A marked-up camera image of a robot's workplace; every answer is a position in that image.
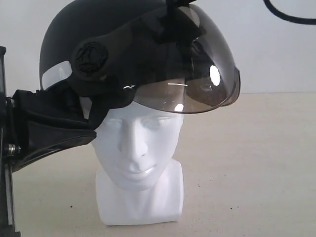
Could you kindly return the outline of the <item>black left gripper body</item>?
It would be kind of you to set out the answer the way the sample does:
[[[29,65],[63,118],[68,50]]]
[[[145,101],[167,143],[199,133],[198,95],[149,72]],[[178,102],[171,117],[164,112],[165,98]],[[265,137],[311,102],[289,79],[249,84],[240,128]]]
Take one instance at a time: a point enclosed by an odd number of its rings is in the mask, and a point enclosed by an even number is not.
[[[8,158],[16,151],[16,146],[6,141],[7,96],[5,85],[4,55],[6,48],[0,47],[0,235],[20,237],[15,228],[12,168]]]

